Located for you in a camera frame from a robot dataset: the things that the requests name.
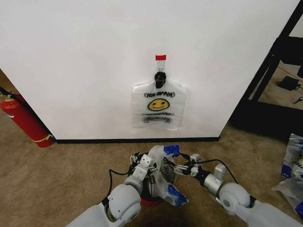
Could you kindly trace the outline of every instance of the black baseboard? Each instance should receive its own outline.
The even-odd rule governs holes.
[[[69,143],[165,143],[165,142],[214,142],[219,137],[193,137],[193,138],[154,138],[154,139],[107,139],[107,140],[56,140],[59,144]]]

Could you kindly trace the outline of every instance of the smiley face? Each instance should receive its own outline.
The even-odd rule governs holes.
[[[148,109],[152,111],[160,111],[169,108],[169,102],[164,98],[157,98],[152,100],[148,106]]]

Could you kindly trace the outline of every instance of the red fire extinguisher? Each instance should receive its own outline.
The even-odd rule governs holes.
[[[6,98],[0,103],[1,109],[10,117],[39,147],[46,148],[54,143],[53,136],[41,126],[41,123],[26,108],[26,101],[21,95],[15,95],[25,105]]]

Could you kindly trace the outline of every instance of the fire extinguisher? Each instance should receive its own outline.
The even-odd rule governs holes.
[[[0,108],[10,117],[39,147],[46,148],[54,143],[50,131],[21,95],[14,95],[0,87],[7,98]]]

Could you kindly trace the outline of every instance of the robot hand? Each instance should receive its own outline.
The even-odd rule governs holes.
[[[248,194],[237,183],[224,184],[223,178],[226,166],[218,164],[214,175],[202,169],[198,154],[190,156],[191,166],[177,166],[175,173],[191,175],[207,188],[211,196],[222,205],[230,215],[237,215],[249,227],[303,227],[276,207],[262,203]]]
[[[143,155],[123,184],[118,185],[99,204],[88,208],[68,227],[121,227],[133,220],[141,210],[142,181],[150,170],[152,158]]]

